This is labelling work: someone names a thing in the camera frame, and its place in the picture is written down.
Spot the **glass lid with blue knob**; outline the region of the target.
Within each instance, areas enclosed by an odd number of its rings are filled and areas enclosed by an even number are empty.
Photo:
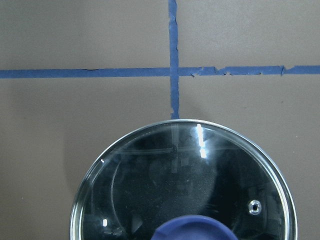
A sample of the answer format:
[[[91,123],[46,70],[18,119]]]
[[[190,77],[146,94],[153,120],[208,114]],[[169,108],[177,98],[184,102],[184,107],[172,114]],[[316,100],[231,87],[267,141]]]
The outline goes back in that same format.
[[[71,240],[296,240],[288,185],[247,137],[176,119],[139,128],[102,152],[83,178]]]

